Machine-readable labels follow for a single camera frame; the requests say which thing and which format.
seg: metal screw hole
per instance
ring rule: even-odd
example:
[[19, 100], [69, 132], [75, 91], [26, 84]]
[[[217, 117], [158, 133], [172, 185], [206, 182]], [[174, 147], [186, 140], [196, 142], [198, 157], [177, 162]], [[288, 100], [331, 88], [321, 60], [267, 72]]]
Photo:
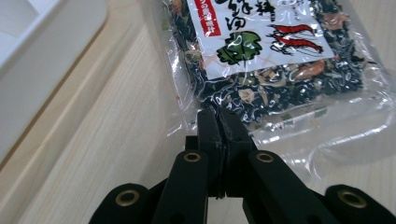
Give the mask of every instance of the metal screw hole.
[[367, 206], [366, 200], [364, 200], [358, 194], [349, 191], [347, 189], [341, 189], [338, 191], [338, 198], [347, 205], [355, 208], [365, 208]]
[[184, 155], [184, 160], [189, 162], [196, 162], [201, 159], [201, 155], [198, 153], [190, 152]]
[[127, 189], [119, 193], [116, 197], [116, 204], [121, 207], [130, 206], [139, 200], [139, 192], [134, 189]]
[[257, 158], [257, 160], [262, 161], [262, 162], [274, 161], [273, 156], [271, 156], [270, 154], [264, 153], [264, 152], [257, 154], [256, 158]]

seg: plastic bag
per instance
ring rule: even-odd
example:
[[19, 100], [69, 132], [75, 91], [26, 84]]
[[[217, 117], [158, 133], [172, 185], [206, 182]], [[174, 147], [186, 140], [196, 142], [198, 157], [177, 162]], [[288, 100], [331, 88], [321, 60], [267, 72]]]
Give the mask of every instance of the plastic bag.
[[[163, 5], [156, 20], [190, 133], [201, 108], [229, 108], [259, 148], [273, 150], [300, 175], [320, 177], [332, 167], [317, 161], [368, 160], [373, 139], [396, 130], [394, 81], [348, 1]], [[217, 45], [203, 40], [212, 35]], [[212, 64], [223, 70], [213, 75]]]

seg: white plastic tray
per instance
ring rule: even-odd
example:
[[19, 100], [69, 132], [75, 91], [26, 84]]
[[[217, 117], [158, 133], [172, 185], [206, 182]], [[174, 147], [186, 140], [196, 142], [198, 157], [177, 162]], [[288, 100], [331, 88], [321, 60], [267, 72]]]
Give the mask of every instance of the white plastic tray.
[[105, 18], [106, 0], [0, 0], [0, 161]]

